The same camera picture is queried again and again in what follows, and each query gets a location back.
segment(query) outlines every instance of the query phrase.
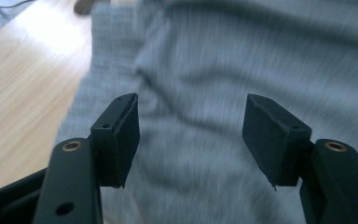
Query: gray cloth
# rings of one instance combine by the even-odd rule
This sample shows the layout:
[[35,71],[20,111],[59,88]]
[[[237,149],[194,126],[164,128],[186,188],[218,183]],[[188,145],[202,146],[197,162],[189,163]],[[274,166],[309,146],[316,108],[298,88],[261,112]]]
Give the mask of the gray cloth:
[[143,1],[92,13],[92,61],[57,142],[137,92],[141,143],[111,223],[304,223],[241,138],[247,93],[358,149],[358,1]]

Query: wooden table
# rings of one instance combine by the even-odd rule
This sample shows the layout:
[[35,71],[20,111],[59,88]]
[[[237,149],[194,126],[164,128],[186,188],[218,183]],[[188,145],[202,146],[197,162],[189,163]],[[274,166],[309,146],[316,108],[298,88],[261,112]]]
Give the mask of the wooden table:
[[90,17],[75,0],[38,0],[0,30],[0,188],[45,168],[88,72]]

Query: black metal bracket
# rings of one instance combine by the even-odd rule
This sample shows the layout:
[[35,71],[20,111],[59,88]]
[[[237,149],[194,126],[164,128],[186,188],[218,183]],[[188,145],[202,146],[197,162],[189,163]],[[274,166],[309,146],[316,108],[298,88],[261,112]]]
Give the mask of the black metal bracket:
[[311,128],[269,98],[248,95],[242,137],[275,186],[296,186],[307,223],[358,223],[358,153],[342,142],[312,144]]
[[59,143],[47,169],[0,189],[0,223],[103,223],[100,186],[124,188],[139,140],[138,96],[120,96],[89,138]]

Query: gray fabric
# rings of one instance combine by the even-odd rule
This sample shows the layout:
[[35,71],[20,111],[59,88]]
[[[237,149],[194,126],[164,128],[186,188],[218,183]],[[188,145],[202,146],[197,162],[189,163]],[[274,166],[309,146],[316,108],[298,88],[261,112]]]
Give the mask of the gray fabric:
[[102,188],[109,222],[304,223],[298,188],[274,191],[242,142],[247,93],[305,121],[312,141],[358,149],[358,5],[216,2],[93,10],[91,68],[57,142],[139,93],[126,188]]

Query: screw hole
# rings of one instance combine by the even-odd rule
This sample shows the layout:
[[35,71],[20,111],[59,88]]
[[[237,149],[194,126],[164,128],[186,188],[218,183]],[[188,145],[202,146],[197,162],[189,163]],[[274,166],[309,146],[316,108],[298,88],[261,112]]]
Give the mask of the screw hole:
[[65,144],[62,147],[62,150],[64,150],[64,151],[75,151],[80,147],[81,147],[81,143],[77,142],[77,141],[74,141],[74,142],[70,142],[70,143]]
[[336,143],[336,142],[326,142],[324,145],[334,151],[337,151],[337,152],[344,152],[347,150],[347,148],[345,146],[341,145],[340,143]]
[[59,217],[66,216],[74,210],[75,205],[73,203],[63,203],[56,209],[56,215]]

